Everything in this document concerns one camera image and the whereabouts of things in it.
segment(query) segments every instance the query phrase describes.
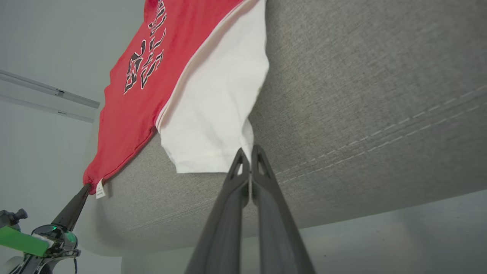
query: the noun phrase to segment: clothing tag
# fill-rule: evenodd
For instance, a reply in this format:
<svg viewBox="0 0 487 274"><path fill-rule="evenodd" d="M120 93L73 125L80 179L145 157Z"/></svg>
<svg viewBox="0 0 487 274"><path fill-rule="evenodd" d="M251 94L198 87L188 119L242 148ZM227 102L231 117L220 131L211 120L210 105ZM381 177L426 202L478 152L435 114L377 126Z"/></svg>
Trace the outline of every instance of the clothing tag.
<svg viewBox="0 0 487 274"><path fill-rule="evenodd" d="M100 199L100 198L106 196L105 190L103 189L103 184L101 183L101 181L103 181L103 178L101 178L100 181L98 182L98 184L96 185L96 198L97 199Z"/></svg>

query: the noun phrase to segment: t-shirt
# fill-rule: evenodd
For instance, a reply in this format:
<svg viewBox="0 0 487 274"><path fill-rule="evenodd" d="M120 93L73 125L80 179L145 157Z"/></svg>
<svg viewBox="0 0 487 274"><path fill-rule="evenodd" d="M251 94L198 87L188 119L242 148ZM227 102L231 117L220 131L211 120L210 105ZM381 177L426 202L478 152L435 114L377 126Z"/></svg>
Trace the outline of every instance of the t-shirt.
<svg viewBox="0 0 487 274"><path fill-rule="evenodd" d="M190 61L190 76L180 80L156 121L177 173L226 173L240 148L251 159L247 117L269 68L265 0L245 0L231 17L198 50L208 52L204 60Z"/></svg>
<svg viewBox="0 0 487 274"><path fill-rule="evenodd" d="M110 71L98 149L83 175L109 178L150 140L188 61L242 0L146 0L144 22Z"/></svg>

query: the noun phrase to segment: gray upholstery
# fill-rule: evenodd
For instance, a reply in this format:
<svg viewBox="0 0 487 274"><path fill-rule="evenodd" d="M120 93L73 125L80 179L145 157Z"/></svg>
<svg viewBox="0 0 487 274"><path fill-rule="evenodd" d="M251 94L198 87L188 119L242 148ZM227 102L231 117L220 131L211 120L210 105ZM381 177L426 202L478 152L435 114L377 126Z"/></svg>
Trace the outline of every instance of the gray upholstery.
<svg viewBox="0 0 487 274"><path fill-rule="evenodd" d="M250 121L299 227L487 188L486 14L475 0L268 0ZM104 255L192 246L223 179L176 174L155 136L90 197L78 234Z"/></svg>

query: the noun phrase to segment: red t-shirt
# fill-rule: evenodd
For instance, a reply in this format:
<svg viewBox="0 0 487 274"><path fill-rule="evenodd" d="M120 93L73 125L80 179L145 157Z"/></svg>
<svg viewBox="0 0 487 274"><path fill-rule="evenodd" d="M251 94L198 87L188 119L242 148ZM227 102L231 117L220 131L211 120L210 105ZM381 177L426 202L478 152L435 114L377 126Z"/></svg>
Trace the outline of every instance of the red t-shirt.
<svg viewBox="0 0 487 274"><path fill-rule="evenodd" d="M83 175L95 194L155 133L189 59L242 0L146 0L144 22L110 71L100 113L98 150Z"/></svg>

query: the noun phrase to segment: white t-shirt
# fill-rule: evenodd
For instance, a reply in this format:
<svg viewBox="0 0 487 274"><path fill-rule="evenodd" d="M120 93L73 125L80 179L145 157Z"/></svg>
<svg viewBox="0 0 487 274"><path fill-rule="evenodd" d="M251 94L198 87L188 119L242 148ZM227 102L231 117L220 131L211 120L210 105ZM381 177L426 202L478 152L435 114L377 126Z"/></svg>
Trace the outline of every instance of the white t-shirt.
<svg viewBox="0 0 487 274"><path fill-rule="evenodd" d="M265 80L265 0L245 0L188 62L156 127L178 173L228 172L254 142L247 117Z"/></svg>

